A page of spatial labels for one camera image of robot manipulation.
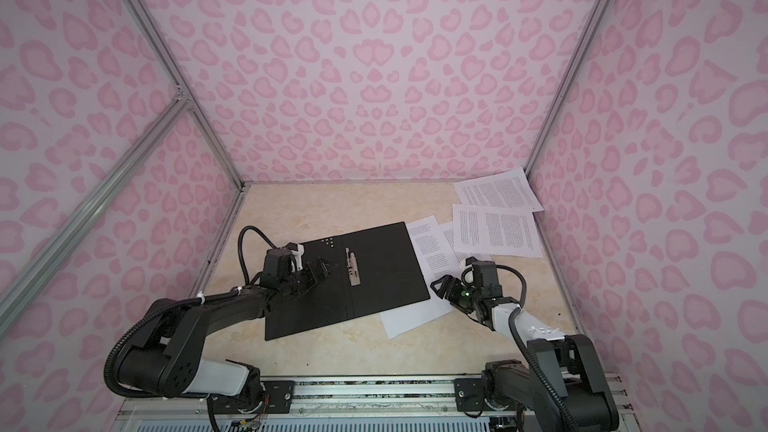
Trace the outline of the blue black file folder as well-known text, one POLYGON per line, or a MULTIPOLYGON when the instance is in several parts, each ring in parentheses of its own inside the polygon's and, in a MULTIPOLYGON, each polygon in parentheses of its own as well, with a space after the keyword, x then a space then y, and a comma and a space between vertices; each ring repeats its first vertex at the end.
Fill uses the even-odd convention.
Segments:
POLYGON ((274 306, 267 341, 430 298, 406 224, 396 222, 303 242, 301 265, 318 284, 274 306))

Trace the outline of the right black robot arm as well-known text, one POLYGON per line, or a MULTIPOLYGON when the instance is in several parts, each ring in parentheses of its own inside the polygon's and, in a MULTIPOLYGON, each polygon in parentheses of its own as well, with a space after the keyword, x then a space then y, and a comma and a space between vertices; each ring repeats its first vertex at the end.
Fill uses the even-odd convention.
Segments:
POLYGON ((522 355, 487 363, 477 379, 455 380, 459 412, 478 419, 486 411, 513 410, 520 427, 532 411, 543 431, 618 429, 618 407, 594 343, 529 313, 521 272, 470 257, 460 276, 444 275, 430 288, 471 321, 510 339, 522 355))

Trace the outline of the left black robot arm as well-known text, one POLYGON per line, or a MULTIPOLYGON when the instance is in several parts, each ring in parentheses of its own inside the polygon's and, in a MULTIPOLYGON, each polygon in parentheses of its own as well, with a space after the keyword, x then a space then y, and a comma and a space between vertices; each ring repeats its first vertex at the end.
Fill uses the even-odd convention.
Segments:
POLYGON ((289 248, 270 249, 264 270, 226 293, 183 300, 160 299, 117 341, 104 363, 108 389, 124 398, 233 397, 256 403, 260 370, 203 357, 209 335, 261 319, 326 281, 334 264, 299 260, 289 248))

